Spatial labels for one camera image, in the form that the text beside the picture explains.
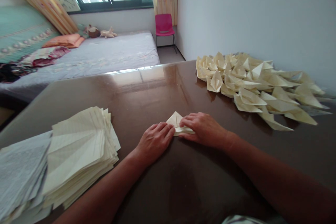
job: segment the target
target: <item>gray bed sheet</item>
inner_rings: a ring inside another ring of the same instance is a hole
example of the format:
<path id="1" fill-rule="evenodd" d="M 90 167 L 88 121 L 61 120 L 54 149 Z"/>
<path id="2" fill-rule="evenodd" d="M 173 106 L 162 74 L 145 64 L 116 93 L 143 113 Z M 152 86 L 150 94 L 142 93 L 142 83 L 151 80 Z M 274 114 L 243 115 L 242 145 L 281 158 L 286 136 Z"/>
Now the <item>gray bed sheet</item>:
<path id="1" fill-rule="evenodd" d="M 14 83 L 0 83 L 0 93 L 31 102 L 54 81 L 158 64 L 150 31 L 123 33 L 115 38 L 88 38 L 56 64 L 39 68 Z"/>

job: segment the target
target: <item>pink pillow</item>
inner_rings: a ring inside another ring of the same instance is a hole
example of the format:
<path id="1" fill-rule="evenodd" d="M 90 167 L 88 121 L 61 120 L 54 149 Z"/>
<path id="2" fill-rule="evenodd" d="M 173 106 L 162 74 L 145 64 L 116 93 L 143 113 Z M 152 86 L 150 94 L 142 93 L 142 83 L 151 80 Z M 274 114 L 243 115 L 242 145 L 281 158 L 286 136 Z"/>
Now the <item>pink pillow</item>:
<path id="1" fill-rule="evenodd" d="M 77 48 L 77 47 L 79 47 L 79 46 L 81 45 L 81 43 L 82 43 L 84 40 L 85 40 L 85 38 L 80 37 L 80 38 L 75 42 L 75 44 L 74 44 L 73 46 L 70 45 L 70 46 L 68 46 L 68 48 L 69 48 L 69 49 L 71 49 L 71 48 Z"/>
<path id="2" fill-rule="evenodd" d="M 45 43 L 42 46 L 42 48 L 55 47 L 55 46 L 64 46 L 64 47 L 74 46 L 80 37 L 81 36 L 78 33 L 57 36 L 55 38 L 50 39 L 47 43 Z"/>

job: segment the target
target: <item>stuffed animal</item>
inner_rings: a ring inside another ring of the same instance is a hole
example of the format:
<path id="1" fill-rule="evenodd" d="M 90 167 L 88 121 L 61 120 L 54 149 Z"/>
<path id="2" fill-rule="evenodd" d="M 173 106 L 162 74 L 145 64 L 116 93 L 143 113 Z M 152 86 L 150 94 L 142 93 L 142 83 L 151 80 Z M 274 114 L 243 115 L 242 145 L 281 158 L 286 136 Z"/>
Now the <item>stuffed animal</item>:
<path id="1" fill-rule="evenodd" d="M 89 24 L 89 27 L 86 29 L 87 29 L 87 32 L 89 33 L 90 38 L 96 38 L 100 36 L 100 31 L 97 29 L 97 27 L 94 27 Z"/>
<path id="2" fill-rule="evenodd" d="M 109 31 L 106 31 L 106 30 L 102 30 L 100 32 L 100 35 L 105 37 L 107 39 L 107 37 L 116 37 L 118 36 L 116 33 L 113 32 L 113 28 L 111 26 L 110 30 Z"/>
<path id="3" fill-rule="evenodd" d="M 85 25 L 83 25 L 83 24 L 78 24 L 78 25 L 77 25 L 77 28 L 78 28 L 78 34 L 79 34 L 81 37 L 83 37 L 83 38 L 85 38 L 85 39 L 89 37 Z"/>

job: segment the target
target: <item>glossy table surface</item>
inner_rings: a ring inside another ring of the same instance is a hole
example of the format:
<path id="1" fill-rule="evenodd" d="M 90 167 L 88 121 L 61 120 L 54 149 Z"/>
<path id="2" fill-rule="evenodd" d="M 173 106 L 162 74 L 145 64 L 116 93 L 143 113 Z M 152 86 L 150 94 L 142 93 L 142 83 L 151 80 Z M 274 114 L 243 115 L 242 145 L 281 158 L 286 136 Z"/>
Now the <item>glossy table surface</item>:
<path id="1" fill-rule="evenodd" d="M 108 108 L 121 144 L 120 160 L 136 147 L 152 124 L 175 111 L 212 115 L 261 150 L 336 190 L 335 106 L 318 116 L 317 126 L 282 116 L 293 132 L 272 130 L 257 114 L 236 109 L 232 99 L 207 91 L 197 79 L 195 61 L 129 72 L 63 80 L 50 84 L 0 134 L 0 147 L 51 130 L 88 107 Z M 43 223 L 55 220 L 56 209 Z M 241 214 L 269 220 L 275 215 L 247 176 L 224 153 L 175 137 L 165 154 L 135 184 L 115 223 L 221 223 Z"/>

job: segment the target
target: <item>clothing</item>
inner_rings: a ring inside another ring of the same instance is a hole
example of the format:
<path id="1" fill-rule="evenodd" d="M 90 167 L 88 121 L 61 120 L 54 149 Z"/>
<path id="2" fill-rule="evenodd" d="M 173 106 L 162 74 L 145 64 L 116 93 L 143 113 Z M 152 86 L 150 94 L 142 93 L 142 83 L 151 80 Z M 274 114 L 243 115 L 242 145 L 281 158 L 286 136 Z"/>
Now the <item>clothing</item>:
<path id="1" fill-rule="evenodd" d="M 274 216 L 267 223 L 248 216 L 233 215 L 227 217 L 222 224 L 287 224 L 287 222 L 280 215 Z"/>
<path id="2" fill-rule="evenodd" d="M 266 224 L 265 222 L 252 217 L 234 215 L 227 217 L 222 224 Z"/>
<path id="3" fill-rule="evenodd" d="M 13 83 L 20 79 L 21 76 L 36 72 L 37 69 L 17 65 L 0 63 L 0 82 Z"/>
<path id="4" fill-rule="evenodd" d="M 28 57 L 24 58 L 20 64 L 28 67 L 44 67 L 56 63 L 56 59 L 62 57 L 64 54 L 70 52 L 66 47 L 47 47 L 38 49 Z"/>

